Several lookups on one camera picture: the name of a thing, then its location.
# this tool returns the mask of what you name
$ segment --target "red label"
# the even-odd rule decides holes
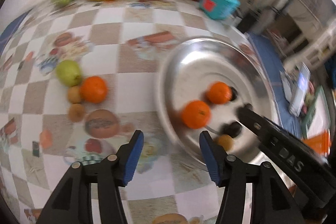
[[[215,6],[216,3],[214,3],[212,0],[203,0],[203,7],[208,12],[211,12]]]

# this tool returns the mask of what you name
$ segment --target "green pear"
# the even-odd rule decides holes
[[[56,75],[59,81],[68,87],[79,85],[82,81],[82,72],[76,61],[64,60],[56,66]]]

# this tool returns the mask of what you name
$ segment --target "checkered tablecloth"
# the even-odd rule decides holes
[[[148,224],[165,213],[180,213],[187,219],[203,216],[207,223],[214,221],[223,189],[217,188],[208,173],[195,167],[188,156],[170,147],[158,120],[153,94],[160,60],[139,58],[125,42],[166,30],[179,41],[200,35],[229,37],[236,46],[248,45],[248,41],[233,29],[207,18],[193,1],[152,1],[145,9],[137,8],[136,2],[80,0],[58,12],[52,7],[33,9],[4,48],[0,64],[12,54],[13,64],[0,82],[0,127],[15,118],[19,142],[11,145],[8,152],[0,148],[0,180],[2,194],[20,223],[29,223],[24,209],[43,208],[69,167],[64,160],[66,149],[76,143],[77,136],[85,134],[82,122],[68,120],[67,88],[54,73],[44,76],[35,65],[43,46],[64,32],[94,44],[80,65],[84,75],[100,75],[109,87],[107,100],[99,105],[87,104],[87,112],[110,110],[126,131],[140,129],[160,146],[155,160],[137,171],[129,185],[121,189],[128,223]],[[33,58],[18,70],[21,60],[32,51]],[[39,134],[46,128],[53,135],[53,145],[35,157],[32,142],[39,141]],[[92,190],[94,220],[99,223],[95,185]],[[249,185],[246,221],[250,204]]]

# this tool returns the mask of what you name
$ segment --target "metal plate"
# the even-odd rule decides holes
[[[206,101],[204,93],[216,81],[233,86],[238,91],[237,100],[211,105],[211,120],[206,128],[187,128],[180,119],[184,105],[197,99]],[[273,117],[273,95],[249,58],[229,43],[210,37],[190,39],[170,52],[161,65],[156,91],[159,118],[169,139],[203,167],[199,147],[203,130],[208,130],[212,138],[217,137],[224,123],[237,120],[236,108],[244,103],[251,103],[259,115]],[[228,153],[253,163],[261,157],[257,144],[256,136],[244,127]]]

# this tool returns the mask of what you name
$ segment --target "stainless steel tray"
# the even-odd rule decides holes
[[[238,91],[237,100],[211,106],[212,116],[206,128],[187,128],[180,119],[180,111],[189,101],[206,100],[204,92],[215,81],[233,86]],[[170,52],[161,64],[156,85],[159,119],[170,141],[181,146],[203,168],[199,147],[203,130],[215,138],[223,123],[237,120],[236,108],[244,103],[251,103],[259,115],[273,118],[273,94],[249,57],[228,42],[212,37],[191,38]],[[258,162],[262,156],[256,136],[245,127],[227,152],[250,163]]]

